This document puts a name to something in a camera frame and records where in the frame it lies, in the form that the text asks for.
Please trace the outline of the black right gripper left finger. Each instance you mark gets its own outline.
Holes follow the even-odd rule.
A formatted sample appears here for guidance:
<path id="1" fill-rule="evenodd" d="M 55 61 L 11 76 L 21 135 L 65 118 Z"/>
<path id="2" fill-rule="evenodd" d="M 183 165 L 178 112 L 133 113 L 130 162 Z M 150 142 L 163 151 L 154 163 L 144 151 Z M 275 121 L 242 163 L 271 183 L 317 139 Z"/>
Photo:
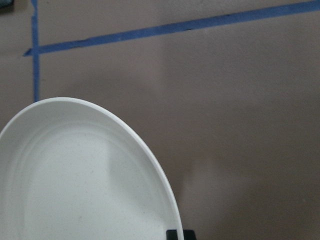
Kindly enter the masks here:
<path id="1" fill-rule="evenodd" d="M 178 234 L 176 230 L 166 231 L 166 240 L 178 240 Z"/>

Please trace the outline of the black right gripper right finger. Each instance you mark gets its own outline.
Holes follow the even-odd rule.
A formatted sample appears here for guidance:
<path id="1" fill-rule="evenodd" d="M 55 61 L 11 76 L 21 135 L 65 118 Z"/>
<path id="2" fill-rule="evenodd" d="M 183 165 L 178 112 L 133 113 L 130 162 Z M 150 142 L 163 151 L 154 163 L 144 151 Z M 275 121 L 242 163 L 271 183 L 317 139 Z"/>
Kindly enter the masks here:
<path id="1" fill-rule="evenodd" d="M 183 230 L 184 240 L 197 240 L 194 230 Z"/>

